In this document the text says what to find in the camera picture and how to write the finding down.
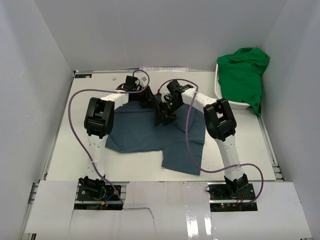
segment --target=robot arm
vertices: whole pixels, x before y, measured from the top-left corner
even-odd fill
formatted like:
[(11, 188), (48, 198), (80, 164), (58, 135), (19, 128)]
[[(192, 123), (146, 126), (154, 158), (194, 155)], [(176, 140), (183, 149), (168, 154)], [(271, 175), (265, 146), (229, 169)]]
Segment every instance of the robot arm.
[[(124, 87), (118, 89), (118, 91), (134, 91), (138, 79), (136, 77), (132, 78), (127, 76)], [(144, 86), (143, 81), (140, 81), (138, 85)], [(102, 98), (93, 97), (90, 99), (84, 127), (89, 136), (89, 151), (98, 171), (102, 175), (105, 174), (103, 153), (105, 152), (104, 148), (108, 135), (113, 128), (115, 109), (129, 101), (137, 100), (140, 101), (142, 107), (155, 108), (155, 126), (160, 123), (167, 125), (176, 119), (175, 111), (179, 107), (183, 104), (191, 104), (195, 94), (195, 89), (191, 85), (181, 86), (177, 80), (171, 81), (167, 88), (170, 96), (168, 99), (163, 98), (161, 102), (155, 99), (150, 87), (147, 87), (142, 94), (115, 93)], [(240, 166), (235, 144), (235, 128), (237, 124), (228, 101), (224, 98), (215, 99), (202, 93), (197, 93), (192, 106), (204, 114), (206, 129), (219, 147), (224, 166), (238, 165), (224, 171), (226, 184), (236, 193), (248, 185), (248, 179)], [(97, 178), (90, 161), (88, 164), (88, 177)]]
[[(181, 86), (177, 80), (171, 81), (167, 88), (171, 98), (162, 103), (166, 111), (163, 113), (164, 116), (173, 113), (182, 104), (190, 105), (196, 91), (190, 85)], [(197, 93), (192, 106), (204, 114), (206, 129), (219, 147), (224, 167), (238, 165), (224, 171), (225, 182), (234, 193), (245, 188), (248, 185), (248, 178), (240, 166), (235, 143), (237, 123), (228, 101)]]

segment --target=black bracket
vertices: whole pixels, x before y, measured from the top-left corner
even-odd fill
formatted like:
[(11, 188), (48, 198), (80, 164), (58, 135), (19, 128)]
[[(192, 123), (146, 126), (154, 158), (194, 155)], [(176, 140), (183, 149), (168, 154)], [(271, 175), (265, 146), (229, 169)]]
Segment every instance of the black bracket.
[(235, 194), (241, 193), (243, 189), (246, 189), (249, 184), (248, 177), (245, 173), (239, 179), (234, 179), (233, 181), (231, 181), (230, 179), (226, 178), (226, 176), (224, 176), (224, 180), (225, 183), (231, 187), (232, 191)]
[(98, 198), (105, 187), (105, 181), (99, 179), (93, 180), (88, 176), (79, 178), (79, 183), (83, 186), (84, 190), (89, 192), (94, 198)]
[(135, 76), (126, 76), (125, 83), (117, 87), (117, 90), (124, 90), (129, 92), (137, 91), (139, 88), (139, 80)]
[(84, 128), (86, 133), (99, 136), (102, 139), (111, 133), (114, 127), (115, 102), (104, 101), (100, 98), (92, 97), (86, 111)]
[(182, 93), (187, 89), (192, 89), (190, 84), (181, 86), (177, 80), (171, 81), (166, 86), (170, 92), (170, 95), (166, 95), (166, 102), (158, 103), (156, 108), (156, 116), (154, 125), (157, 126), (160, 123), (165, 126), (177, 119), (175, 111), (180, 108), (184, 102), (182, 99)]
[(147, 86), (143, 92), (129, 94), (129, 102), (138, 101), (140, 106), (144, 109), (154, 108), (158, 103), (150, 86)]
[(224, 142), (227, 137), (236, 133), (236, 119), (228, 100), (225, 98), (206, 105), (203, 108), (203, 113), (206, 129), (212, 138)]

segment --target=dark blue cloth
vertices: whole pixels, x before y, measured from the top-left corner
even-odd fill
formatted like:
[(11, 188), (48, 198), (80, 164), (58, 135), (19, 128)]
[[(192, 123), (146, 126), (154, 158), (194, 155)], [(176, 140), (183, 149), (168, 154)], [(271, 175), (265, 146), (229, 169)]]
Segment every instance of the dark blue cloth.
[[(155, 126), (155, 110), (142, 108), (137, 101), (131, 101), (116, 109), (113, 129), (105, 146), (119, 153), (162, 150), (162, 167), (200, 175), (200, 170), (193, 164), (187, 151), (185, 126), (188, 108), (189, 105), (185, 104), (176, 111), (176, 121), (166, 126)], [(205, 131), (204, 115), (193, 108), (189, 118), (188, 136), (193, 158), (199, 166)]]

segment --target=white panel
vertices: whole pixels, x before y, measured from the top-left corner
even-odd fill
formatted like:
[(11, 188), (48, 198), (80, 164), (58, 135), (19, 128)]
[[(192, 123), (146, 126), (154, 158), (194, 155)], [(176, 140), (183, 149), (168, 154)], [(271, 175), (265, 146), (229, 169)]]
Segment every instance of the white panel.
[(40, 181), (24, 232), (66, 237), (77, 188), (78, 181)]
[[(257, 193), (260, 183), (253, 183)], [(311, 233), (292, 182), (266, 182), (258, 211), (212, 212), (218, 240), (299, 240)]]
[[(253, 185), (258, 191), (260, 183)], [(161, 203), (170, 198), (173, 199), (170, 195), (164, 195), (152, 201), (163, 206)], [(311, 238), (304, 211), (292, 182), (266, 182), (257, 204), (258, 211), (254, 212), (212, 212), (211, 223), (214, 239), (299, 240)], [(179, 209), (176, 211), (173, 208), (171, 214), (174, 215), (174, 213), (178, 214)], [(68, 239), (171, 239), (178, 229), (175, 229), (176, 222), (172, 218), (168, 217), (167, 222), (172, 223), (172, 230), (167, 231), (170, 235), (159, 238), (152, 212), (148, 208), (123, 209), (122, 211), (74, 210)], [(36, 235), (37, 240), (38, 238), (39, 240), (51, 240), (50, 237), (49, 234)]]
[[(93, 88), (114, 90), (132, 73), (95, 73), (92, 78), (76, 78), (72, 84), (70, 97), (76, 91)], [(214, 96), (214, 72), (150, 72), (150, 88), (153, 93), (169, 79), (188, 79), (199, 85), (199, 90), (209, 96)], [(89, 146), (88, 135), (84, 128), (84, 120), (91, 97), (103, 97), (101, 92), (82, 92), (77, 95), (71, 108), (72, 122), (75, 130), (85, 146)], [(60, 132), (52, 156), (48, 180), (77, 180), (87, 172), (88, 156), (73, 135), (68, 110), (65, 110)], [(241, 163), (253, 163), (261, 168), (265, 180), (275, 180), (275, 174), (268, 155), (267, 147), (260, 129), (257, 116), (252, 108), (234, 110), (237, 121), (236, 147)], [(224, 181), (224, 172), (205, 173), (200, 176), (172, 171), (161, 167), (162, 151), (118, 153), (105, 149), (104, 170), (107, 178), (116, 182), (130, 181)], [(208, 133), (202, 152), (202, 167), (208, 170), (223, 168), (221, 154), (216, 141)], [(260, 180), (259, 172), (251, 166), (243, 168), (250, 180)]]
[(287, 0), (35, 0), (73, 70), (214, 69), (261, 47)]
[(0, 239), (18, 239), (72, 72), (33, 0), (0, 1)]
[(263, 117), (280, 169), (293, 180), (315, 239), (320, 239), (320, 1), (289, 0), (264, 49)]
[(126, 186), (123, 208), (148, 208), (158, 239), (212, 240), (207, 186), (206, 182), (132, 181)]

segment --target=white cardboard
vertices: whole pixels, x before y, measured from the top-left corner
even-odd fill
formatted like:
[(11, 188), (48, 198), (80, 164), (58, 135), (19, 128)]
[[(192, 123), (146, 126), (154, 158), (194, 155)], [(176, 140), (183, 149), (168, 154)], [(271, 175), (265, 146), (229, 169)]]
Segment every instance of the white cardboard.
[[(254, 191), (261, 183), (254, 182)], [(292, 182), (265, 182), (258, 211), (212, 212), (218, 240), (299, 240), (311, 238)]]
[(206, 186), (205, 182), (130, 182), (123, 208), (150, 209), (158, 239), (212, 240)]
[(68, 240), (156, 240), (149, 209), (74, 210)]
[(67, 235), (77, 187), (77, 181), (40, 181), (25, 233)]

